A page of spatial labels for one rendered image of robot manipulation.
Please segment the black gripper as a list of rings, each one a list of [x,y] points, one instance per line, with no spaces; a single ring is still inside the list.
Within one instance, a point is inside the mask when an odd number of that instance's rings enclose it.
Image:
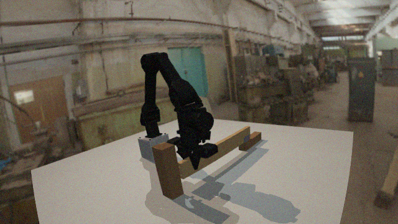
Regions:
[[[168,144],[175,145],[178,150],[176,151],[182,159],[190,158],[192,166],[195,170],[198,169],[198,165],[201,158],[207,159],[218,152],[216,144],[205,143],[199,145],[201,139],[198,139],[198,131],[192,128],[181,129],[177,131],[180,137],[174,137],[167,140]]]

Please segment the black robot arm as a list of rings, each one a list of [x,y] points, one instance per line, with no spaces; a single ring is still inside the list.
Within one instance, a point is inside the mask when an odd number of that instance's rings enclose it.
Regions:
[[[141,57],[141,65],[145,75],[145,103],[142,106],[140,122],[146,127],[146,138],[162,135],[159,132],[160,109],[155,104],[156,74],[162,74],[169,87],[169,97],[177,112],[178,127],[181,129],[192,128],[198,131],[198,139],[210,140],[214,118],[206,108],[194,87],[181,78],[167,53],[154,52]],[[194,103],[193,103],[194,102]],[[191,104],[192,103],[192,104]],[[201,108],[202,107],[202,108]]]

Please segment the long tan wooden rail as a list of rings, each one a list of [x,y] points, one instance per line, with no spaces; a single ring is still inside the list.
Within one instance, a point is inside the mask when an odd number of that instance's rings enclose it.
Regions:
[[[201,158],[197,170],[195,170],[193,168],[189,157],[181,160],[180,162],[178,162],[180,178],[185,179],[188,176],[191,176],[192,174],[205,168],[207,165],[212,164],[213,162],[217,161],[219,158],[223,157],[225,154],[233,151],[238,146],[240,146],[244,143],[244,137],[246,137],[247,135],[249,135],[249,138],[251,138],[250,126],[245,126],[244,128],[240,129],[239,131],[236,131],[235,133],[233,133],[232,135],[216,142],[215,144],[218,147],[218,152],[207,159]]]

